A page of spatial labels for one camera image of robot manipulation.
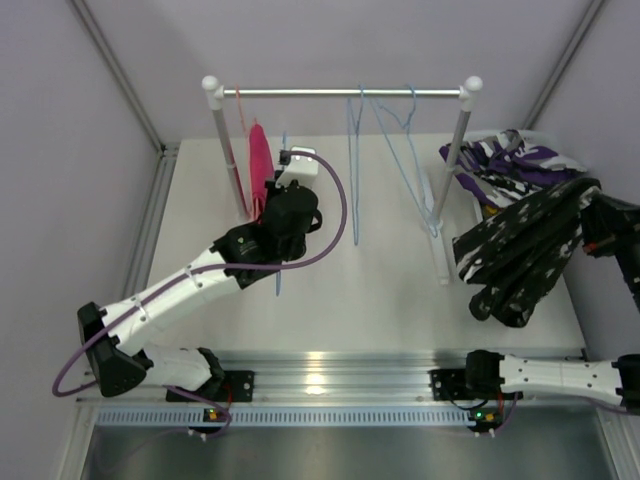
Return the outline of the blue hanger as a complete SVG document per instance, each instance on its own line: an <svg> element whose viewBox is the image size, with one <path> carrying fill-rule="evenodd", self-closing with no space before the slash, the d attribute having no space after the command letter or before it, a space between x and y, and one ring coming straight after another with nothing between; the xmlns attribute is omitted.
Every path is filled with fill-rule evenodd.
<svg viewBox="0 0 640 480"><path fill-rule="evenodd" d="M285 150L287 148L287 132L283 131L282 134L282 142L281 142L281 150ZM278 271L275 276L275 295L279 297L282 290L282 272Z"/></svg>
<svg viewBox="0 0 640 480"><path fill-rule="evenodd" d="M354 109L355 101L346 101L347 148L349 161L350 205L352 219L353 244L360 243L360 131L365 106L365 88L358 85L358 109Z"/></svg>
<svg viewBox="0 0 640 480"><path fill-rule="evenodd" d="M401 178L411 196L413 204L418 211L422 226L432 238L437 238L439 236L438 229L432 219L431 208L427 205L426 202L426 194L430 193L431 190L427 187L427 178L421 170L417 151L411 135L413 118L417 110L417 93L416 90L410 85L408 85L408 89L409 93L411 94L411 105L407 115L404 118L401 118L393 109L389 108L386 104L384 104L377 98L370 98L369 104L371 105L380 132L382 133L387 147L389 148L389 151L396 164L396 167L399 170ZM396 151L394 144L390 139L390 134L382 119L382 114L386 114L390 118L392 118L405 137L414 169L413 177L410 177L408 171L404 168L404 164L400 159L400 155Z"/></svg>

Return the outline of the black camouflage trousers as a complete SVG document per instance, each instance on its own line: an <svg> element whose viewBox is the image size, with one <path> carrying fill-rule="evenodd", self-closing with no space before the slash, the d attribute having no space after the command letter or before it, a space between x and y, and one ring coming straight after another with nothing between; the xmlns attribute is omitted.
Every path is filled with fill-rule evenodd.
<svg viewBox="0 0 640 480"><path fill-rule="evenodd" d="M456 271L482 289L469 301L478 321L525 327L582 239L581 212L600 182L578 178L531 194L452 241Z"/></svg>

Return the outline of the yellow camouflage trousers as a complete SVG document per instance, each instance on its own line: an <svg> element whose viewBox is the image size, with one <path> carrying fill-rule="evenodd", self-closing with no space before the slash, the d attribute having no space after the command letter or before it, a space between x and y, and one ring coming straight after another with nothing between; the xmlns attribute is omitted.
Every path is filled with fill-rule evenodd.
<svg viewBox="0 0 640 480"><path fill-rule="evenodd" d="M482 212L485 217L492 217L499 214L501 209L492 205L482 205Z"/></svg>

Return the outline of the purple camouflage trousers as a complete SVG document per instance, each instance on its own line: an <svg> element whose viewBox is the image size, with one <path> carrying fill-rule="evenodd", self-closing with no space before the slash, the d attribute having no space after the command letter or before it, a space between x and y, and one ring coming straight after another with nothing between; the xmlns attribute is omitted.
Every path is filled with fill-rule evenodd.
<svg viewBox="0 0 640 480"><path fill-rule="evenodd" d="M454 177L479 203L497 209L587 172L523 130L503 130L462 143Z"/></svg>

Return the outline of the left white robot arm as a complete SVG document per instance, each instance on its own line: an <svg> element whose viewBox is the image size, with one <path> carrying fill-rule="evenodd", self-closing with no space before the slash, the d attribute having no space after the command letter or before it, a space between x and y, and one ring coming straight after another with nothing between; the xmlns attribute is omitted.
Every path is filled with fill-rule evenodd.
<svg viewBox="0 0 640 480"><path fill-rule="evenodd" d="M257 220L229 230L182 270L123 301L82 306L81 339L96 341L86 356L101 394L110 398L151 384L219 397L226 374L210 349L171 349L152 339L197 308L303 257L307 234L322 224L318 205L316 194L298 182L278 187Z"/></svg>

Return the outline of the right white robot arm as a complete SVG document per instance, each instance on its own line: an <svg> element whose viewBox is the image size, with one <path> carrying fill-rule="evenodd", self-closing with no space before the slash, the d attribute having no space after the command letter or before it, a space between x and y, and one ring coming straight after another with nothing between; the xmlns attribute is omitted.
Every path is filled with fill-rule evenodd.
<svg viewBox="0 0 640 480"><path fill-rule="evenodd" d="M639 302L639 207L602 193L581 215L583 250L594 258L613 256L635 303ZM616 413L639 414L639 356L615 360L532 360L475 350L467 354L466 388L491 394L542 393L581 397Z"/></svg>

